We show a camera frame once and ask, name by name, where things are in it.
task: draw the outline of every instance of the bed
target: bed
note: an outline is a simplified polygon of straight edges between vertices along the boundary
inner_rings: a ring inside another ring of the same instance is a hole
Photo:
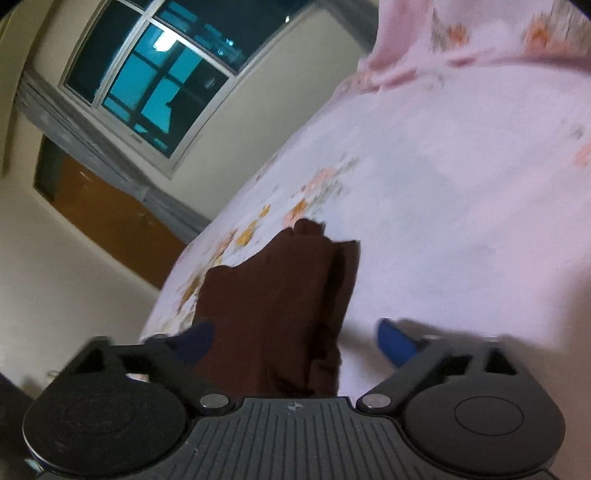
[[[361,261],[339,394],[392,373],[380,317],[501,336],[591,449],[591,23],[566,0],[382,0],[373,53],[172,270],[142,338],[190,326],[205,272],[302,217]]]

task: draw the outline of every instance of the window frame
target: window frame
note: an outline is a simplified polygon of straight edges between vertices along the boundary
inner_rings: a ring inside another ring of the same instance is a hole
[[[67,81],[72,72],[72,68],[75,65],[80,53],[82,52],[87,39],[92,33],[97,21],[99,20],[102,13],[105,11],[107,5],[111,2],[119,2],[124,4],[126,7],[133,9],[135,12],[140,14],[140,18],[137,23],[133,26],[129,35],[125,39],[123,45],[119,51],[115,54],[111,65],[105,73],[99,89],[96,92],[96,96],[92,103],[83,99],[75,90],[67,85]],[[301,23],[305,18],[310,16],[313,12],[318,10],[318,5],[315,2],[302,8],[294,18],[290,19],[288,23],[282,25],[274,35],[270,36],[269,39],[245,62],[240,70],[235,70],[221,61],[219,58],[209,53],[205,48],[201,47],[198,43],[186,36],[181,31],[174,28],[172,25],[158,19],[155,15],[160,7],[165,3],[166,0],[154,0],[147,8],[142,10],[140,7],[134,5],[128,0],[102,0],[96,9],[95,13],[89,20],[88,24],[84,28],[82,35],[80,36],[76,46],[66,64],[66,68],[62,73],[59,81],[59,89],[66,94],[66,96],[73,101],[73,103],[82,110],[83,113],[90,115],[91,118],[98,121],[104,128],[106,128],[112,135],[122,140],[129,148],[134,150],[142,158],[146,159],[153,167],[160,171],[163,175],[172,178],[174,172],[182,164],[186,156],[187,150],[191,145],[199,139],[199,134],[208,120],[217,111],[220,105],[230,96],[238,84],[243,81],[250,73],[256,68],[260,61],[265,55],[273,48],[285,35],[287,35],[293,28]],[[193,125],[189,128],[177,148],[174,150],[170,157],[166,157],[155,147],[153,147],[147,140],[142,136],[134,132],[132,128],[129,128],[121,122],[115,115],[109,112],[105,107],[102,106],[109,89],[113,85],[120,69],[123,67],[125,61],[134,49],[137,41],[143,35],[145,30],[150,26],[154,25],[163,31],[167,31],[176,37],[176,40],[197,55],[203,58],[203,60],[210,63],[218,71],[222,72],[228,77],[226,83],[220,88],[215,94],[212,100],[204,108],[203,112],[197,117]]]

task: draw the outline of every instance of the folded brown towel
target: folded brown towel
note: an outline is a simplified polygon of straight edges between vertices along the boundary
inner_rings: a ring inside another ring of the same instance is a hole
[[[336,395],[358,261],[357,242],[302,219],[243,264],[209,270],[195,321],[210,319],[215,335],[197,374],[233,398]]]

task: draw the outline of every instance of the curtain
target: curtain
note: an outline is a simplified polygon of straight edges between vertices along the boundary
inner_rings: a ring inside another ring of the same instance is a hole
[[[25,70],[16,106],[58,147],[95,175],[139,200],[173,234],[190,243],[209,220],[160,190],[38,73]]]
[[[317,0],[361,48],[370,53],[378,35],[378,7],[371,0]]]

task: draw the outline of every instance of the ribbed black surface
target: ribbed black surface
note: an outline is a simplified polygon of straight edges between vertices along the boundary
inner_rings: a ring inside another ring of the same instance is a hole
[[[43,480],[59,477],[45,474]],[[247,399],[203,419],[167,459],[126,480],[454,480],[417,457],[387,419],[344,398]],[[551,480],[540,473],[530,480]]]

